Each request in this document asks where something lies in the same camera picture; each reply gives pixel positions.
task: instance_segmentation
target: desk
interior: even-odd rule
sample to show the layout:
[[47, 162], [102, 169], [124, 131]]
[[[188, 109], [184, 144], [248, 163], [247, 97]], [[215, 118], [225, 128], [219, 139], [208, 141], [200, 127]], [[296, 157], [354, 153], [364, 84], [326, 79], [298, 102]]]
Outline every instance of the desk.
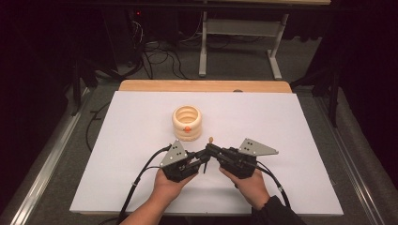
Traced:
[[[279, 93], [260, 93], [273, 83], [280, 86]], [[157, 87], [161, 92], [152, 92]], [[245, 92], [230, 92], [235, 89]], [[182, 143], [187, 150], [202, 150], [209, 136], [223, 147], [238, 147], [246, 137], [265, 143], [280, 154], [258, 160], [278, 177], [298, 214], [343, 213], [298, 99], [290, 93], [287, 83], [215, 81], [123, 82], [114, 95], [70, 211], [118, 212], [145, 162], [155, 151], [174, 141], [171, 114], [186, 103], [202, 110], [204, 119], [202, 136], [195, 142]], [[155, 158], [152, 165], [159, 165], [162, 157]], [[250, 214], [250, 206], [218, 172], [218, 167], [216, 160], [210, 160], [207, 173], [195, 177], [165, 214]], [[155, 172], [149, 170], [144, 174], [127, 211], [146, 200]], [[270, 194], [281, 199], [272, 180], [266, 176], [265, 179]]]
[[[330, 4], [330, 0], [213, 0], [213, 2], [241, 2], [314, 6]], [[282, 40], [282, 35], [284, 28], [286, 27], [288, 16], [288, 14], [284, 14], [282, 16], [282, 19], [278, 22], [219, 20], [208, 19], [207, 12], [204, 11], [202, 22], [202, 48], [199, 60], [199, 76], [205, 77], [207, 73], [207, 34], [243, 35], [275, 38], [272, 49], [267, 50], [267, 56], [274, 79], [281, 80], [282, 75], [279, 70], [278, 62], [276, 61], [275, 56]]]

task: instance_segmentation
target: stacked rings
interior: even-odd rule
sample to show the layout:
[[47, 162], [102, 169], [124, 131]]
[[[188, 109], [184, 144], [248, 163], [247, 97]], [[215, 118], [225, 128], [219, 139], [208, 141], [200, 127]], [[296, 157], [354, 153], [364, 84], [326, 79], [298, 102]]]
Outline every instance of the stacked rings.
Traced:
[[173, 126], [179, 140], [194, 141], [202, 134], [202, 114], [193, 106], [181, 106], [173, 112]]

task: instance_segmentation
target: metal desk leg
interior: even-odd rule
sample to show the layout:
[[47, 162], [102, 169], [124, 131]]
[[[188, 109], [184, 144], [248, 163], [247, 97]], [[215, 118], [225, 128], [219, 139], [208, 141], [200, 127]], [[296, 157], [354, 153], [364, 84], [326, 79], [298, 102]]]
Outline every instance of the metal desk leg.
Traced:
[[199, 61], [199, 77], [206, 76], [207, 69], [207, 12], [203, 12], [203, 22], [202, 22], [202, 49], [200, 51], [200, 61]]
[[268, 50], [268, 60], [271, 65], [272, 73], [274, 75], [275, 80], [282, 79], [282, 75], [281, 75], [281, 72], [279, 71], [278, 63], [276, 61], [275, 56], [276, 56], [276, 52], [278, 51], [279, 44], [281, 43], [283, 31], [284, 31], [284, 28], [286, 27], [286, 22], [287, 22], [288, 17], [289, 17], [289, 14], [283, 15], [281, 24], [279, 25], [279, 28], [278, 28], [278, 34], [276, 35], [276, 38], [275, 38], [274, 47], [272, 50]]

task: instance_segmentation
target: gray carpet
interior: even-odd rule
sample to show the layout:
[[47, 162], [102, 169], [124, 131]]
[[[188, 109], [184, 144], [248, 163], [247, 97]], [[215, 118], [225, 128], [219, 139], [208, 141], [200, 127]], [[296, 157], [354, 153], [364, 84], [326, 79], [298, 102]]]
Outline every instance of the gray carpet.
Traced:
[[[215, 48], [209, 49], [208, 52], [209, 61], [207, 64], [206, 79], [272, 80], [268, 61], [264, 58], [265, 48], [263, 45], [267, 43], [269, 43], [268, 40], [247, 43], [239, 42], [230, 44], [223, 49], [216, 48], [223, 45], [221, 41], [210, 43]], [[286, 81], [291, 82], [304, 75], [314, 55], [317, 44], [318, 41], [301, 43], [296, 39], [282, 43], [277, 59], [283, 78]], [[185, 76], [197, 79], [198, 47], [181, 45], [176, 51]], [[150, 56], [150, 61], [152, 63], [161, 62], [166, 57], [167, 55], [164, 53], [157, 53]], [[165, 62], [152, 65], [154, 78], [177, 79], [172, 71], [172, 65], [173, 59], [170, 56]], [[176, 57], [174, 68], [176, 74], [179, 76]], [[120, 71], [123, 72], [124, 70], [127, 70], [127, 68], [121, 66]], [[136, 75], [131, 76], [131, 78], [147, 79], [147, 73], [142, 69]], [[99, 224], [104, 219], [113, 217], [113, 215], [87, 216], [73, 214], [69, 211], [69, 207], [83, 175], [85, 165], [90, 157], [90, 152], [85, 143], [86, 128], [93, 115], [90, 111], [97, 111], [106, 102], [111, 100], [117, 88], [118, 84], [115, 82], [100, 80], [99, 87], [93, 90], [91, 99], [86, 107], [82, 109], [82, 117], [73, 130], [53, 177], [27, 224]], [[304, 221], [307, 224], [372, 224], [363, 210], [358, 194], [345, 170], [344, 162], [337, 150], [338, 145], [333, 139], [328, 121], [325, 120], [317, 104], [317, 99], [312, 97], [308, 87], [298, 88], [295, 91], [298, 93], [301, 107], [313, 133], [315, 143], [344, 210], [342, 217], [304, 217]], [[337, 114], [338, 130], [343, 136], [344, 143], [350, 149], [350, 153], [353, 159], [355, 159], [363, 180], [375, 197], [375, 203], [385, 224], [398, 224], [396, 216], [398, 215], [397, 191], [383, 171], [380, 163], [367, 144], [366, 139], [361, 135], [359, 126], [344, 99], [344, 93], [340, 93], [339, 103]], [[106, 109], [99, 113], [98, 117], [101, 120], [94, 121], [88, 130], [87, 137], [91, 146], [95, 143], [105, 115]], [[0, 217], [0, 224], [10, 223], [50, 152], [51, 148], [43, 149], [31, 172], [26, 176], [12, 202]]]

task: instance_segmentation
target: white tabletop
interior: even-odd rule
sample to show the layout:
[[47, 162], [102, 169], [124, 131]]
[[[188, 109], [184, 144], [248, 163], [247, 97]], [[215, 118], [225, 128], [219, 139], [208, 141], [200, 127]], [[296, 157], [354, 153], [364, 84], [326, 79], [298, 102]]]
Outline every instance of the white tabletop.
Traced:
[[[173, 143], [172, 113], [194, 105], [203, 114], [203, 134], [182, 142], [188, 151], [205, 148], [208, 138], [220, 147], [239, 147], [245, 138], [266, 144], [279, 155], [258, 157], [283, 185], [299, 215], [342, 215], [343, 211], [319, 156], [295, 94], [116, 92], [70, 211], [120, 211], [131, 183], [149, 158]], [[159, 165], [165, 154], [156, 157]], [[207, 173], [198, 174], [169, 206], [169, 215], [246, 215], [250, 206], [214, 158]], [[128, 212], [149, 196], [156, 169], [144, 173]], [[283, 198], [270, 177], [270, 195]]]

